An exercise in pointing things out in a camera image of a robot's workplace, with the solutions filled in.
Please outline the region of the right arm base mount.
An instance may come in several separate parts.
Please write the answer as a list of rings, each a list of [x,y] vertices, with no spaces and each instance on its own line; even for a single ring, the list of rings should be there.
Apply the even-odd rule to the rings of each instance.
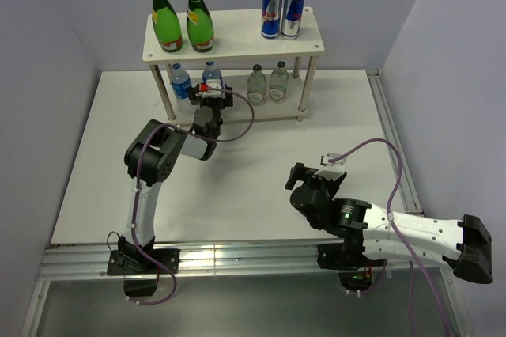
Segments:
[[[337,271],[342,291],[360,298],[378,286],[386,277],[386,259],[369,259],[363,254],[347,253],[343,243],[317,245],[320,269]]]

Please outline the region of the Chang soda water bottle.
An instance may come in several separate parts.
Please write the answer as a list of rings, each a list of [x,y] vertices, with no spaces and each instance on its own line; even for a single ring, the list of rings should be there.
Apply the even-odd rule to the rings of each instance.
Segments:
[[[284,61],[278,61],[276,68],[270,74],[269,95],[273,102],[281,103],[287,93],[289,73]]]
[[[262,66],[255,64],[247,79],[247,98],[253,105],[262,105],[266,99],[266,76]]]

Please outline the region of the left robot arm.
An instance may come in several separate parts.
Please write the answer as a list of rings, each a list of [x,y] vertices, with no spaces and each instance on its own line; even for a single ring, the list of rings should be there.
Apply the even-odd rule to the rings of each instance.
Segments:
[[[232,88],[201,83],[190,88],[197,108],[191,128],[150,120],[124,155],[133,180],[133,199],[126,229],[118,241],[118,254],[136,273],[154,265],[154,216],[162,183],[181,155],[207,161],[217,148],[223,119],[221,111],[233,106]]]

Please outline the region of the green glass bottle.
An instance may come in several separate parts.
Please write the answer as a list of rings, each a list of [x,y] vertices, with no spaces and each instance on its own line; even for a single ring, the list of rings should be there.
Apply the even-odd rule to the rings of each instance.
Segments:
[[[182,48],[182,29],[169,0],[152,0],[152,24],[162,50],[172,53]]]
[[[204,0],[188,0],[187,35],[195,51],[203,53],[213,48],[213,21]]]

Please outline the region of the white two-tier shelf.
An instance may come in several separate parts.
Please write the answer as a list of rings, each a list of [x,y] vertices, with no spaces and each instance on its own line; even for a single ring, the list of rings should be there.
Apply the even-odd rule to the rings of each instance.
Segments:
[[[300,34],[295,40],[282,36],[268,40],[260,36],[260,14],[260,9],[213,11],[211,17],[217,38],[213,49],[206,53],[194,51],[189,43],[177,52],[163,51],[153,31],[152,17],[148,16],[142,59],[150,68],[160,94],[162,111],[159,119],[173,120],[183,126],[189,126],[193,119],[179,109],[176,95],[160,70],[165,68],[167,74],[171,74],[175,62],[181,63],[185,69],[195,64],[198,69],[191,72],[191,80],[196,81],[201,77],[206,61],[217,63],[225,82],[243,95],[252,68],[232,71],[229,68],[233,63],[294,62],[286,98],[281,103],[266,100],[256,108],[255,118],[258,121],[295,119],[300,122],[308,115],[308,99],[318,58],[325,51],[314,10],[304,8]]]

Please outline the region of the blue silver can right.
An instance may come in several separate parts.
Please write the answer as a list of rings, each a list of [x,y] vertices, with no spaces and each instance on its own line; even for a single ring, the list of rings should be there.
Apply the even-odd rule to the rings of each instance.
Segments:
[[[288,40],[298,37],[305,0],[284,0],[281,34]]]

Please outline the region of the blue silver can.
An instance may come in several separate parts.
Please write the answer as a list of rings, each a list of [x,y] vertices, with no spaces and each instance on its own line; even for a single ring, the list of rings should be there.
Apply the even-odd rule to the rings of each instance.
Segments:
[[[281,23],[282,0],[262,0],[261,35],[267,39],[278,37]]]
[[[284,0],[281,34],[288,40],[298,37],[305,0]]]

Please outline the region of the blue silver can left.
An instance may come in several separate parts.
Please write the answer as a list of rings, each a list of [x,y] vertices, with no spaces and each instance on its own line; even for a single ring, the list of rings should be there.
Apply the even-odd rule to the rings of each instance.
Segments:
[[[278,37],[281,23],[282,0],[262,0],[261,35],[267,39]]]

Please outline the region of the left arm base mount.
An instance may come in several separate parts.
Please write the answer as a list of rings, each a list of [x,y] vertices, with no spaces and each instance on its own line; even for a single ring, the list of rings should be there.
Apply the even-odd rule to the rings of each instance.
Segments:
[[[180,250],[176,248],[158,248],[149,254],[164,264],[173,274],[178,272]],[[141,256],[142,262],[136,263],[112,250],[109,256],[107,275],[123,277],[123,292],[130,299],[144,300],[155,294],[162,269]]]

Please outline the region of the Pocari Sweat bottle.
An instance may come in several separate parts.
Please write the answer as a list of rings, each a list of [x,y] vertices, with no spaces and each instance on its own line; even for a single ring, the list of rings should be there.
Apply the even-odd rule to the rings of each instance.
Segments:
[[[170,83],[172,90],[178,99],[185,100],[189,98],[191,78],[188,72],[182,68],[180,63],[172,64]]]
[[[223,89],[224,82],[222,78],[221,71],[217,68],[217,65],[213,61],[208,61],[205,63],[205,69],[202,72],[202,80],[206,83],[208,80],[219,80],[221,83],[221,88]]]

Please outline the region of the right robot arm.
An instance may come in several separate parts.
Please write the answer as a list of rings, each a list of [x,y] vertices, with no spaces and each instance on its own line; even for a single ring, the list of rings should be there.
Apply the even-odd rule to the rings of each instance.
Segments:
[[[468,282],[492,282],[492,237],[480,218],[466,214],[459,220],[438,220],[388,213],[363,200],[339,198],[346,175],[341,165],[317,169],[297,163],[285,185],[291,205],[309,225],[339,239],[318,245],[320,268],[357,271],[419,258],[424,264],[449,266]]]

